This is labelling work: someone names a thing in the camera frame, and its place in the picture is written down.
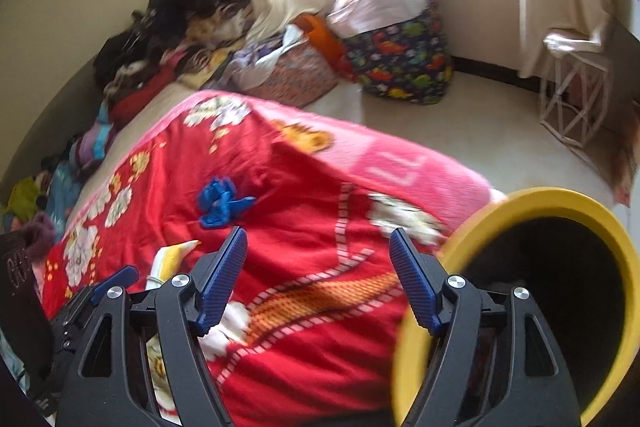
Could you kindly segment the blue crumpled plastic wrapper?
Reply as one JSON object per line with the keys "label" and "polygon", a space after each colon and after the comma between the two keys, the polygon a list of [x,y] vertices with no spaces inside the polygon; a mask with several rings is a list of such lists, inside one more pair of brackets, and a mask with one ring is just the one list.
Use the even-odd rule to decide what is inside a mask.
{"label": "blue crumpled plastic wrapper", "polygon": [[255,202],[254,196],[240,197],[230,178],[214,178],[198,194],[201,226],[206,229],[226,227]]}

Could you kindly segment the white bag in basket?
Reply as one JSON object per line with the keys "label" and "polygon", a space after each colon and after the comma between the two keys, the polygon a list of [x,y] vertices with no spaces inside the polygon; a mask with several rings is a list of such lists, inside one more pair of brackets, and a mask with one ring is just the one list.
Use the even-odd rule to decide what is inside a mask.
{"label": "white bag in basket", "polygon": [[336,0],[326,23],[337,37],[347,39],[413,20],[428,0]]}

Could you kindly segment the floral fabric bag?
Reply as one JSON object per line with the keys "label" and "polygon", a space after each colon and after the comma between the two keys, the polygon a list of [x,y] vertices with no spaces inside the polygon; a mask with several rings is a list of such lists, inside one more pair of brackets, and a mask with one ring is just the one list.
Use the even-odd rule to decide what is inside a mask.
{"label": "floral fabric bag", "polygon": [[281,55],[269,77],[244,93],[302,108],[327,94],[337,83],[337,75],[326,59],[305,42]]}

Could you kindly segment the yellow white wrapper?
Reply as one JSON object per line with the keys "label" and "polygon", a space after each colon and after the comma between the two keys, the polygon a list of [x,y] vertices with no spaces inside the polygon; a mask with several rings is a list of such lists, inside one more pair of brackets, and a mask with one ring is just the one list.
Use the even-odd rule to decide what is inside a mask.
{"label": "yellow white wrapper", "polygon": [[160,288],[166,281],[179,273],[182,260],[200,245],[200,241],[192,239],[184,243],[160,248],[155,254],[149,275],[146,277],[145,289]]}

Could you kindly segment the orange bag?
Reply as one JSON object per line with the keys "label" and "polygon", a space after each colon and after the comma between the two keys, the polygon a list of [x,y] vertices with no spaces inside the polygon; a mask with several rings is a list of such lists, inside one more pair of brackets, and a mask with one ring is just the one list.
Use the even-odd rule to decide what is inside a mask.
{"label": "orange bag", "polygon": [[303,31],[311,45],[324,57],[335,72],[343,70],[345,48],[326,26],[322,17],[310,13],[300,13],[292,19],[292,24]]}

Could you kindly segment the dark clothes pile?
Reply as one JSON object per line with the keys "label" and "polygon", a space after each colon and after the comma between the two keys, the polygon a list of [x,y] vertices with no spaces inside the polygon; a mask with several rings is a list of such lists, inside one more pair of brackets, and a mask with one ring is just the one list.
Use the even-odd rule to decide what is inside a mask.
{"label": "dark clothes pile", "polygon": [[92,63],[108,107],[144,89],[172,58],[181,75],[192,56],[205,60],[241,41],[254,22],[252,0],[149,0],[131,18]]}

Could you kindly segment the dinosaur print laundry basket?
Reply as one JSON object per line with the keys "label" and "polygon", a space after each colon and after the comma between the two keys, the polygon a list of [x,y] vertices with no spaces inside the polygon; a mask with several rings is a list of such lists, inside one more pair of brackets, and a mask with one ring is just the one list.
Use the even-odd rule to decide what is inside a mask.
{"label": "dinosaur print laundry basket", "polygon": [[367,94],[434,105],[454,75],[438,0],[412,20],[343,41],[352,77]]}

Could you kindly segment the purple striped cloth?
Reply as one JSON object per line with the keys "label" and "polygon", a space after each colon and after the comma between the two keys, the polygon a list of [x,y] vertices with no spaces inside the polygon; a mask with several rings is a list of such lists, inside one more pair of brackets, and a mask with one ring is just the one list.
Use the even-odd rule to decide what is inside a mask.
{"label": "purple striped cloth", "polygon": [[76,176],[90,176],[104,161],[113,143],[116,129],[103,102],[92,127],[75,139],[70,146],[68,161]]}

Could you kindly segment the red floral blanket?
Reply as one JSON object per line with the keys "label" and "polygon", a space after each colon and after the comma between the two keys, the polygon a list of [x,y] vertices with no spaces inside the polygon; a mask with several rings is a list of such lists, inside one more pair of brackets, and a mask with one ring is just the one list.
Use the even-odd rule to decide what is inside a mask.
{"label": "red floral blanket", "polygon": [[190,96],[124,156],[107,157],[43,275],[55,314],[124,265],[149,275],[157,251],[193,242],[190,270],[230,225],[202,225],[198,196],[231,181],[252,205],[232,219],[247,257],[227,327],[207,352],[239,426],[390,422],[390,374],[408,303],[388,238],[404,228],[434,254],[494,198],[478,173],[358,124],[219,92]]}

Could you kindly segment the yellow rimmed black trash bin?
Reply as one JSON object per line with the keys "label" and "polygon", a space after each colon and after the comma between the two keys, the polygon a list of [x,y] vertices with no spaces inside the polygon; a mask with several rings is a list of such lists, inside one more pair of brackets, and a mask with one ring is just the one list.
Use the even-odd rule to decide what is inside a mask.
{"label": "yellow rimmed black trash bin", "polygon": [[396,423],[590,424],[639,352],[639,257],[613,213],[531,188],[475,213],[431,257],[442,330],[422,329],[411,307],[402,321]]}

